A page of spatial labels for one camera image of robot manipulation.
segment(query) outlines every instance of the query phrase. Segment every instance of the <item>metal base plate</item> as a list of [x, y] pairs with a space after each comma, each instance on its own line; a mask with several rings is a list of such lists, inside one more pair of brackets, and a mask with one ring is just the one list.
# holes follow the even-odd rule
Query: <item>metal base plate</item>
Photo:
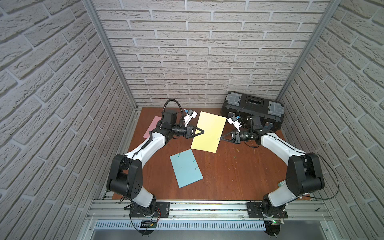
[[[265, 218], [260, 209], [260, 202], [247, 202], [249, 218]], [[288, 218], [285, 207], [275, 208], [275, 211], [270, 212], [275, 218]]]
[[[170, 202], [156, 202], [156, 207], [159, 208], [161, 212], [160, 218], [166, 218], [169, 216], [169, 206]], [[137, 204], [132, 205], [132, 209], [129, 213], [130, 217], [145, 217], [138, 209]], [[159, 213], [155, 211], [155, 214], [153, 215], [153, 219], [156, 219], [159, 216]]]

